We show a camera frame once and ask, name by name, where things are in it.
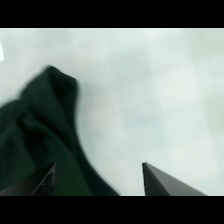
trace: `dark green cloth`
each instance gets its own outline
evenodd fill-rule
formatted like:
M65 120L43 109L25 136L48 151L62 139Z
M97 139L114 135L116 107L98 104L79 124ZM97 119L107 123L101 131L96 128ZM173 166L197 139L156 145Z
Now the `dark green cloth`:
M0 190L56 162L53 195L117 195L80 147L77 94L77 81L49 66L0 109Z

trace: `garment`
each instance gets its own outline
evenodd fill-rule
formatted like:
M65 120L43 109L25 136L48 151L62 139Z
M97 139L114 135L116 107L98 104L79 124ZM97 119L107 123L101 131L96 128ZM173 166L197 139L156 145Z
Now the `garment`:
M55 162L53 195L117 195L80 147L77 96L77 81L48 66L0 109L0 190Z

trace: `table surface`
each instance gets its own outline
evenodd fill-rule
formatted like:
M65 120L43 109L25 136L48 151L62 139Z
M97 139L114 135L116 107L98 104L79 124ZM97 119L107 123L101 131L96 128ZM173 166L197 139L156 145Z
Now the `table surface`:
M45 65L79 80L87 158L121 195L141 163L224 195L224 29L0 29L0 105Z

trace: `checkered tablecloth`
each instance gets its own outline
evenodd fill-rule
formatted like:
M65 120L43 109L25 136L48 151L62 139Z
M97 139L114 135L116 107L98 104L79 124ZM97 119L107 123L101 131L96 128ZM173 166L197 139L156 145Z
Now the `checkered tablecloth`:
M223 29L2 29L0 102L52 64L79 80L81 144L119 193L144 195L147 161L224 195L223 40Z

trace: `bright white patch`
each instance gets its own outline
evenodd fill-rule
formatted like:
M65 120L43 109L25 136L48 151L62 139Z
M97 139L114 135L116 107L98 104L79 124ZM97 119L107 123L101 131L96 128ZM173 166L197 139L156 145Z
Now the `bright white patch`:
M3 54L3 48L2 48L2 44L0 43L0 61L4 60L4 54Z

